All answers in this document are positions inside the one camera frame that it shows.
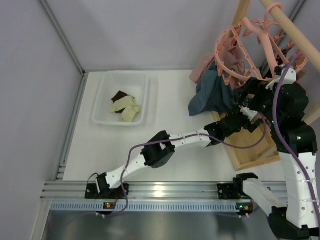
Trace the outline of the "pale yellow sock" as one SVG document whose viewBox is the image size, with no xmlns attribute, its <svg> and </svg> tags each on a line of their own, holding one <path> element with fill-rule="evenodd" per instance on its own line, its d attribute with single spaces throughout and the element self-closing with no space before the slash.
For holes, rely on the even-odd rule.
<svg viewBox="0 0 320 240">
<path fill-rule="evenodd" d="M 121 113 L 120 119 L 123 122 L 131 123 L 133 122 L 136 114 L 141 111 L 141 106 L 138 104 L 127 106 Z"/>
<path fill-rule="evenodd" d="M 135 99 L 132 96 L 128 95 L 116 101 L 115 103 L 113 103 L 113 105 L 109 108 L 109 111 L 111 113 L 119 112 L 125 109 L 126 107 L 132 106 L 134 104 L 135 104 Z"/>
</svg>

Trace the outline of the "dark brown sock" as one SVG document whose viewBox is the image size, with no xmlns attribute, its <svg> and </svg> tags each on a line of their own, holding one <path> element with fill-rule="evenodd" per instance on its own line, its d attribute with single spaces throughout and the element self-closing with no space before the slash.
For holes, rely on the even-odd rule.
<svg viewBox="0 0 320 240">
<path fill-rule="evenodd" d="M 112 100 L 113 103 L 115 103 L 116 101 L 118 101 L 118 100 L 120 100 L 120 99 L 122 99 L 122 98 L 124 98 L 126 96 L 128 96 L 127 93 L 125 93 L 123 91 L 118 91 L 111 100 Z"/>
</svg>

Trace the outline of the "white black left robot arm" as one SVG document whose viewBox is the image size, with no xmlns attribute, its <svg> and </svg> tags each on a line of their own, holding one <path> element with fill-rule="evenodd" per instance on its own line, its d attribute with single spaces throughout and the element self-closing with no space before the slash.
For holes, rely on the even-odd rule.
<svg viewBox="0 0 320 240">
<path fill-rule="evenodd" d="M 206 148 L 223 144 L 235 149 L 250 149 L 262 142 L 267 133 L 267 120 L 262 113 L 252 111 L 242 112 L 235 109 L 224 118 L 206 125 L 204 128 L 186 133 L 172 135 L 165 130 L 157 133 L 147 143 L 133 146 L 129 152 L 126 163 L 116 170 L 105 172 L 96 177 L 97 193 L 108 196 L 114 189 L 124 188 L 125 180 L 144 169 L 157 169 L 169 162 L 178 151 L 188 148 Z M 253 133 L 260 125 L 263 125 L 262 137 L 250 146 L 233 146 L 225 142 L 241 129 Z"/>
</svg>

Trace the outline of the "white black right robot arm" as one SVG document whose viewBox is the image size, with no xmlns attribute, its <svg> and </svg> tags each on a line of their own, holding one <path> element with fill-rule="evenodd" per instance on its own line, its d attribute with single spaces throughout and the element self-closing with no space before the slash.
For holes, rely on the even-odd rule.
<svg viewBox="0 0 320 240">
<path fill-rule="evenodd" d="M 287 202 L 282 202 L 255 175 L 239 174 L 234 182 L 263 210 L 277 238 L 319 237 L 317 138 L 314 129 L 303 120 L 309 99 L 298 84 L 276 83 L 271 88 L 267 85 L 265 81 L 251 78 L 234 93 L 238 104 L 247 104 L 270 123 L 271 137 L 283 165 Z"/>
</svg>

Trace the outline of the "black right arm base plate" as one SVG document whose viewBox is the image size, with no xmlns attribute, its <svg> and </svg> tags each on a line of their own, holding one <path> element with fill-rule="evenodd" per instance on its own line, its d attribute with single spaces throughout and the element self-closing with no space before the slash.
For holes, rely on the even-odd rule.
<svg viewBox="0 0 320 240">
<path fill-rule="evenodd" d="M 217 191 L 220 200 L 238 200 L 241 198 L 233 183 L 219 183 L 217 184 Z"/>
</svg>

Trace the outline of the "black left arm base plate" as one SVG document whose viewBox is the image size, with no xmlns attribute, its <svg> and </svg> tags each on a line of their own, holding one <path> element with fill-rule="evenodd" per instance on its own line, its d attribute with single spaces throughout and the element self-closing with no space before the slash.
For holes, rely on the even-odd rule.
<svg viewBox="0 0 320 240">
<path fill-rule="evenodd" d="M 121 187 L 116 189 L 105 189 L 98 192 L 96 183 L 88 183 L 84 198 L 88 200 L 124 200 L 125 194 Z"/>
</svg>

